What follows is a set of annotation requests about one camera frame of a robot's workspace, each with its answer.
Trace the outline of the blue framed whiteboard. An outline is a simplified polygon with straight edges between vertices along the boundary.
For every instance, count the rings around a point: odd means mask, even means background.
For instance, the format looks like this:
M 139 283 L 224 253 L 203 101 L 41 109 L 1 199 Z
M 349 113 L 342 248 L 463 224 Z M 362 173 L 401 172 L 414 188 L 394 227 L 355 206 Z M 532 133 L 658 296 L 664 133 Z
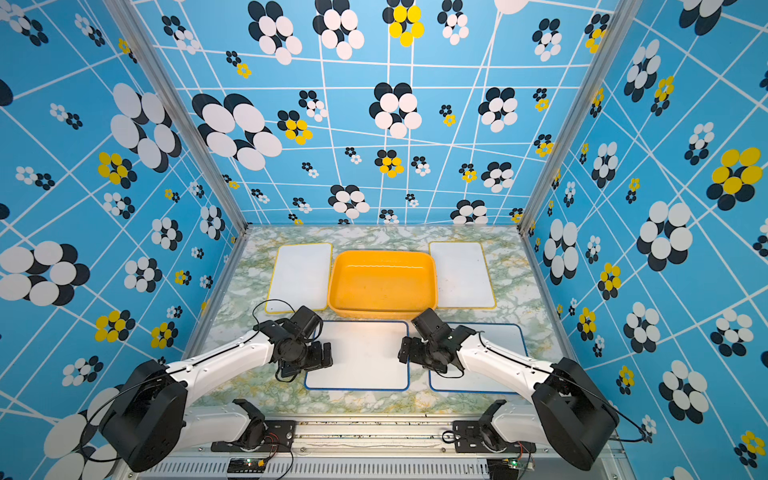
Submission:
M 309 390 L 405 391 L 410 369 L 398 360 L 401 341 L 410 335 L 403 321 L 328 321 L 320 339 L 332 347 L 333 365 L 308 372 Z
M 470 328 L 479 331 L 484 340 L 490 340 L 504 350 L 527 356 L 527 348 L 522 329 L 516 324 L 470 324 Z M 475 372 L 460 372 L 454 366 L 448 368 L 444 376 L 429 373 L 429 386 L 432 390 L 443 393 L 479 393 L 479 394 L 512 394 L 517 392 L 487 376 Z

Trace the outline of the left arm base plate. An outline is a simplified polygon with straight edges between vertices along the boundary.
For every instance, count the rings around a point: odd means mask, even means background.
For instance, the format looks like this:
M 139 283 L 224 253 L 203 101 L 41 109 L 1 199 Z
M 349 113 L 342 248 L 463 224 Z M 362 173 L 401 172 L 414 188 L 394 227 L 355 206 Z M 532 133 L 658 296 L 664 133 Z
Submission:
M 219 441 L 213 442 L 210 445 L 210 450 L 229 453 L 270 453 L 273 451 L 287 453 L 292 448 L 298 426 L 295 420 L 265 420 L 263 425 L 262 435 L 255 446 L 243 447 L 237 443 Z

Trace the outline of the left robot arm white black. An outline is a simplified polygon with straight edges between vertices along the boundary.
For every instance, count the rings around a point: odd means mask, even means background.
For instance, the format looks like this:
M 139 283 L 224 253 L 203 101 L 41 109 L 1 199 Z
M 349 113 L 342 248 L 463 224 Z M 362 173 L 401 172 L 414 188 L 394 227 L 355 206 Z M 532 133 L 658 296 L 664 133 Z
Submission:
M 265 445 L 266 417 L 250 401 L 197 408 L 195 402 L 250 370 L 274 364 L 279 379 L 332 366 L 332 346 L 303 327 L 267 321 L 245 335 L 186 360 L 137 366 L 99 422 L 102 437 L 132 471 L 144 472 L 192 446 Z

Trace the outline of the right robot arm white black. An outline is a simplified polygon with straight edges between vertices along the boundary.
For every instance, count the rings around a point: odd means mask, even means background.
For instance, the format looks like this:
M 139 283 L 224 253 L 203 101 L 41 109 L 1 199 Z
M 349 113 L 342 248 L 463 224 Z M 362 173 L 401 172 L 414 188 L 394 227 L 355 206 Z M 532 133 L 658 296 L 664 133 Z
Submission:
M 531 415 L 515 413 L 505 400 L 492 403 L 481 415 L 478 437 L 493 452 L 517 442 L 546 444 L 571 466 L 588 471 L 620 423 L 618 413 L 575 361 L 548 363 L 526 357 L 463 325 L 440 327 L 422 338 L 404 337 L 397 358 L 438 374 L 454 366 L 528 401 L 534 409 Z

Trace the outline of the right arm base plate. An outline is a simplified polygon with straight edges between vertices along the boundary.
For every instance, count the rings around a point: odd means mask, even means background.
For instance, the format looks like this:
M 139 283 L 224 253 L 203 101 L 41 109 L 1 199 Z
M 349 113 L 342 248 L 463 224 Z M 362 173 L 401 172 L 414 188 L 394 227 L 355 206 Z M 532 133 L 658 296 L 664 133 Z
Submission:
M 443 435 L 444 442 L 452 445 L 456 453 L 525 456 L 537 451 L 536 445 L 531 442 L 509 443 L 501 437 L 496 440 L 490 438 L 489 429 L 482 427 L 478 420 L 454 420 Z

